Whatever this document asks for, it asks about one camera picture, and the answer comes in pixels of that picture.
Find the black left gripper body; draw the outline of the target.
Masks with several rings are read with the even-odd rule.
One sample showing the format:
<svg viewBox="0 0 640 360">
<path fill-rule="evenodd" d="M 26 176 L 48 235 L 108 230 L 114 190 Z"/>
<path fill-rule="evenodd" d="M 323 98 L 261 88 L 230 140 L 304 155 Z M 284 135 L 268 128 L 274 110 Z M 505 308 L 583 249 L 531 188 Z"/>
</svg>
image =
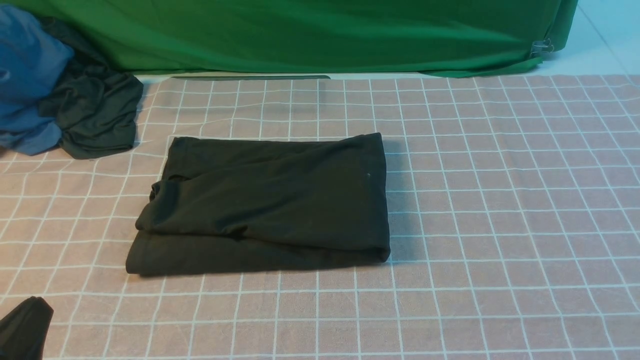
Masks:
<svg viewBox="0 0 640 360">
<path fill-rule="evenodd" d="M 42 360 L 53 308 L 42 297 L 31 296 L 0 321 L 2 360 Z"/>
</svg>

